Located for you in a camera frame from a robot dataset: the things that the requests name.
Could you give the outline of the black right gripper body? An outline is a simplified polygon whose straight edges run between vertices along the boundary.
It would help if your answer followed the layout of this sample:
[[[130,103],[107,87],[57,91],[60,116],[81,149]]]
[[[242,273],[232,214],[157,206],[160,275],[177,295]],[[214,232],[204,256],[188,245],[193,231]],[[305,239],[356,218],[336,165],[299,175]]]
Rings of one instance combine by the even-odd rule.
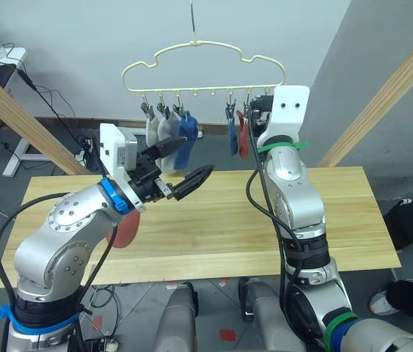
[[[249,123],[253,129],[266,129],[273,105],[273,95],[258,95],[249,104]]]

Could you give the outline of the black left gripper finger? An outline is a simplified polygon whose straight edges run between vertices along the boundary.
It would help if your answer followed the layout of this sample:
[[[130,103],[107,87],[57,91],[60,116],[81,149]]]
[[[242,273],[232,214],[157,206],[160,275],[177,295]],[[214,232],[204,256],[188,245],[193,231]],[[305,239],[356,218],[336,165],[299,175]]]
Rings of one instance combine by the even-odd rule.
[[[208,164],[191,171],[184,177],[183,181],[177,185],[170,186],[172,196],[177,201],[180,201],[196,191],[208,179],[214,168],[214,164]]]
[[[172,136],[159,141],[154,146],[154,159],[158,160],[166,158],[167,156],[175,153],[177,149],[186,141],[187,138],[185,136]]]

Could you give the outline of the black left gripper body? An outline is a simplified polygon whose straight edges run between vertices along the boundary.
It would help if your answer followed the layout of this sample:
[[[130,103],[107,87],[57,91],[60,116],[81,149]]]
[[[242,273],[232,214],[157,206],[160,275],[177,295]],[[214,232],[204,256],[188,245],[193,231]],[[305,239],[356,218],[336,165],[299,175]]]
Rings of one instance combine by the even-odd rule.
[[[159,147],[148,147],[136,155],[135,168],[128,171],[131,179],[128,185],[142,203],[157,202],[162,198],[173,197],[171,187],[160,178],[161,170],[156,164],[156,160],[163,156]]]

